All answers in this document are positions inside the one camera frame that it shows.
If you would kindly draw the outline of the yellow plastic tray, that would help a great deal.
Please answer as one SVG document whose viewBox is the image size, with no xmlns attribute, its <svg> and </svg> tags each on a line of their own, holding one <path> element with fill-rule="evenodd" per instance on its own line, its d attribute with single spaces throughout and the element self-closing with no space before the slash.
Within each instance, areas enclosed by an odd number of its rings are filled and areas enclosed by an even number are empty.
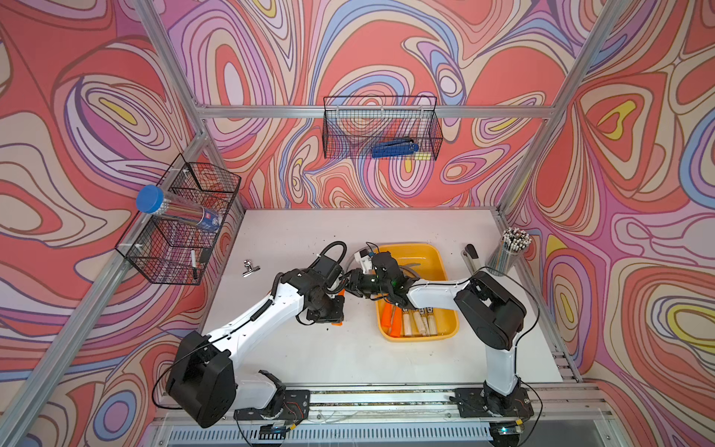
<svg viewBox="0 0 715 447">
<path fill-rule="evenodd" d="M 439 251 L 432 245 L 427 243 L 395 243 L 395 244 L 383 244 L 378 246 L 381 251 L 390 251 L 392 256 L 398 261 L 401 266 L 409 266 L 421 279 L 443 281 L 447 280 L 448 276 L 446 270 L 443 266 L 441 255 Z M 383 310 L 385 301 L 380 300 L 375 304 L 376 308 L 376 318 L 377 318 L 377 329 L 385 339 L 393 343 L 412 343 L 412 342 L 436 342 L 440 340 L 445 340 L 453 337 L 459 331 L 459 318 L 458 314 L 454 310 L 450 309 L 440 309 L 433 308 L 434 314 L 436 316 L 438 331 L 437 336 L 427 336 L 419 335 L 414 321 L 413 324 L 413 336 L 404 337 L 402 332 L 402 337 L 392 338 L 385 333 L 383 333 L 380 326 L 380 314 Z M 423 320 L 426 322 L 426 327 L 428 327 L 428 322 L 426 321 L 426 311 L 421 313 Z"/>
</svg>

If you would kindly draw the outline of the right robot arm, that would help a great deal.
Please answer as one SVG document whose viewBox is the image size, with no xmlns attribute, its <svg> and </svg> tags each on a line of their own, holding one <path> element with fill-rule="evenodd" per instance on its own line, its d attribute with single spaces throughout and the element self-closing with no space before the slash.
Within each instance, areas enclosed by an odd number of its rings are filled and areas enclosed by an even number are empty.
<svg viewBox="0 0 715 447">
<path fill-rule="evenodd" d="M 407 274 L 388 251 L 372 255 L 371 266 L 370 270 L 349 271 L 346 291 L 363 298 L 382 299 L 403 310 L 432 307 L 460 312 L 485 346 L 484 411 L 502 416 L 513 411 L 521 390 L 516 337 L 523 330 L 525 306 L 485 267 L 467 279 L 449 282 Z"/>
</svg>

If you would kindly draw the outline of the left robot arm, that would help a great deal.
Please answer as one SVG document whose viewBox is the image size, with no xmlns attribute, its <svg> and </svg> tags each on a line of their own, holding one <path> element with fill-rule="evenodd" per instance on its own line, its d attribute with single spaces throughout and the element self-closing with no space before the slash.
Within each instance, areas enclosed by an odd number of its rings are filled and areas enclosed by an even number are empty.
<svg viewBox="0 0 715 447">
<path fill-rule="evenodd" d="M 305 314 L 305 325 L 343 321 L 342 260 L 347 245 L 328 244 L 306 268 L 279 272 L 267 296 L 229 324 L 202 335 L 192 331 L 180 342 L 164 372 L 169 396 L 201 427 L 216 424 L 238 406 L 280 411 L 282 384 L 269 372 L 238 376 L 240 363 L 284 322 Z"/>
</svg>

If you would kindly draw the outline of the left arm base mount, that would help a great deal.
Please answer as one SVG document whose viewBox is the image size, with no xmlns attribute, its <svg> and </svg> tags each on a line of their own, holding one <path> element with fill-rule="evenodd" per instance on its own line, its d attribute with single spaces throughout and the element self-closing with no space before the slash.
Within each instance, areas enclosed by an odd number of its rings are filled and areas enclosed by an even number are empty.
<svg viewBox="0 0 715 447">
<path fill-rule="evenodd" d="M 309 417 L 310 401 L 309 389 L 289 389 L 271 372 L 260 370 L 238 381 L 232 409 L 238 421 L 299 423 Z"/>
</svg>

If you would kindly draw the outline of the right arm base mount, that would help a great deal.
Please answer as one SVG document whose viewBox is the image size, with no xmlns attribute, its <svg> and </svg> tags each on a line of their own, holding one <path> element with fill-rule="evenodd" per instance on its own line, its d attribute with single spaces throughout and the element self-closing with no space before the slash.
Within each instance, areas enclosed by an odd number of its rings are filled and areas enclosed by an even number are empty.
<svg viewBox="0 0 715 447">
<path fill-rule="evenodd" d="M 504 396 L 490 387 L 460 387 L 454 390 L 450 402 L 457 406 L 463 418 L 517 418 L 529 419 L 534 408 L 526 389 L 517 386 Z"/>
</svg>

